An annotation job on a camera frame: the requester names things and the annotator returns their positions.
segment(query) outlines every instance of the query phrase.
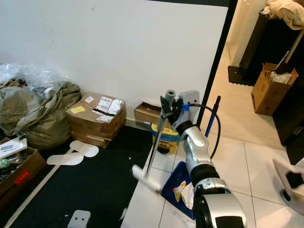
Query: red label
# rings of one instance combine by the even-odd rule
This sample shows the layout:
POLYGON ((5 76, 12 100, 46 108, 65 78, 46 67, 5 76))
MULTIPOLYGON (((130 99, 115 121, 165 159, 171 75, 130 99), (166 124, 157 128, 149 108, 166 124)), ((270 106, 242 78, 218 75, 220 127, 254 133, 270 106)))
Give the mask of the red label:
POLYGON ((28 170, 24 170, 15 180, 14 184, 21 185, 28 177, 30 176, 30 172, 28 170))

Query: black rubber mat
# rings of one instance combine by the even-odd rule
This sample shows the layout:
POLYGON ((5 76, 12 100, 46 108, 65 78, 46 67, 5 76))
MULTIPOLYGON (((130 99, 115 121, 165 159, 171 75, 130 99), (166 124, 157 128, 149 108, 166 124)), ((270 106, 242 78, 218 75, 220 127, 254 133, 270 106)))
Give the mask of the black rubber mat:
MULTIPOLYGON (((53 154, 66 153, 69 143, 53 149, 53 154)), ((77 209, 91 212, 88 228, 120 227, 119 219, 137 184, 130 169, 134 164, 144 166, 151 145, 150 132, 124 126, 115 140, 106 149, 100 148, 95 157, 85 157, 76 166, 61 166, 11 227, 66 228, 77 209)), ((48 157, 50 151, 41 154, 48 157)), ((0 211, 0 227, 51 168, 47 166, 0 211)))
POLYGON ((254 86, 255 84, 242 79, 242 74, 237 66, 228 66, 228 78, 229 82, 235 84, 241 84, 245 86, 254 86))

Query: white plastic piece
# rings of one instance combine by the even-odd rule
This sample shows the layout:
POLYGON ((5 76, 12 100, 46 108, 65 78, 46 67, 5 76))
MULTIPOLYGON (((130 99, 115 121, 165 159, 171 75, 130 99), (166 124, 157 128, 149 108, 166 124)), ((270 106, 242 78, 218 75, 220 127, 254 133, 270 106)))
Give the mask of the white plastic piece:
POLYGON ((103 121, 103 122, 111 122, 113 120, 114 116, 109 116, 109 115, 102 115, 98 117, 96 120, 103 121))
POLYGON ((25 135, 19 136, 0 145, 0 159, 6 158, 28 147, 25 135))
POLYGON ((91 158, 98 154, 98 147, 87 144, 78 140, 72 141, 70 143, 70 147, 81 154, 83 154, 85 157, 91 158))
POLYGON ((68 223, 67 228, 86 228, 91 213, 87 210, 76 210, 68 223))
POLYGON ((82 153, 52 155, 47 159, 48 165, 78 165, 84 159, 82 153))
POLYGON ((134 165, 132 167, 132 174, 137 180, 141 181, 143 184, 145 184, 147 187, 149 187, 153 191, 155 191, 157 193, 161 192, 160 184, 155 182, 150 176, 146 177, 145 176, 146 172, 144 170, 142 170, 140 167, 138 167, 137 165, 134 165))

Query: white tile floor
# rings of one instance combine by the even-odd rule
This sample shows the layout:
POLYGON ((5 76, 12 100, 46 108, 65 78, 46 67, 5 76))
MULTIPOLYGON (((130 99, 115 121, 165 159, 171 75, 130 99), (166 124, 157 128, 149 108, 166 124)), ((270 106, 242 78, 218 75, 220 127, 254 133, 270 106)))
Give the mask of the white tile floor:
MULTIPOLYGON (((221 121, 221 135, 238 140, 284 149, 280 143, 274 120, 271 116, 256 114, 253 109, 252 86, 230 83, 228 66, 231 65, 228 48, 224 48, 218 70, 212 84, 207 105, 213 107, 217 96, 221 96, 218 116, 221 121)), ((204 113, 201 129, 207 127, 210 112, 204 113)), ((214 122, 211 132, 216 134, 214 122)))
MULTIPOLYGON (((212 151, 216 137, 209 136, 212 151)), ((185 158, 182 145, 174 155, 155 155, 151 174, 162 186, 176 165, 185 158)), ((282 184, 272 159, 288 160, 286 152, 264 145, 221 137, 213 162, 240 201, 248 228, 300 228, 304 217, 290 209, 278 192, 282 184)), ((124 217, 122 228, 194 228, 195 222, 162 196, 138 183, 124 217)))

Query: yellow label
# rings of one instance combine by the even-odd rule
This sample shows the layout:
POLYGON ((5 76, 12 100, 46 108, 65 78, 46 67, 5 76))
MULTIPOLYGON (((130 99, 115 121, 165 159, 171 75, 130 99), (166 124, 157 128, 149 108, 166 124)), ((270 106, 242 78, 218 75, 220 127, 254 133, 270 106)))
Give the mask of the yellow label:
MULTIPOLYGON (((151 128, 152 128, 153 131, 157 132, 157 125, 156 124, 152 123, 151 128)), ((167 134, 167 135, 172 135, 172 136, 179 135, 176 131, 173 131, 169 128, 164 128, 162 133, 167 134)))
POLYGON ((83 106, 78 106, 78 107, 75 107, 75 108, 71 108, 70 111, 73 114, 76 114, 76 113, 84 112, 85 108, 83 106))

